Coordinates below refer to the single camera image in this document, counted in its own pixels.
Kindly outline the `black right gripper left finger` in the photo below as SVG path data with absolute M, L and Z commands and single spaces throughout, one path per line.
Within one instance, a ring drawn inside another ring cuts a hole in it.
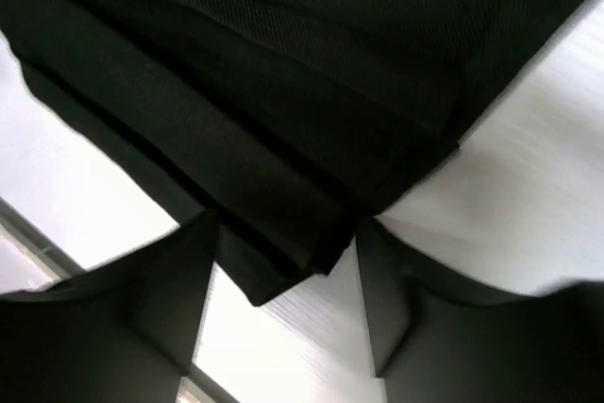
M 1 297 L 5 402 L 173 402 L 191 368 L 219 223 L 39 291 Z

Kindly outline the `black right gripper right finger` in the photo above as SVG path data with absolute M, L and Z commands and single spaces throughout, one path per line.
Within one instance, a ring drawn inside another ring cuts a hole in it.
M 603 286 L 537 296 L 458 273 L 374 219 L 356 249 L 377 377 L 391 402 L 599 402 Z

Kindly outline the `black pleated skirt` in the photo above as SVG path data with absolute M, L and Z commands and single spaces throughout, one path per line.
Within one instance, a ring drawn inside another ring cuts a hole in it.
M 1 0 L 33 94 L 260 306 L 438 168 L 586 0 Z

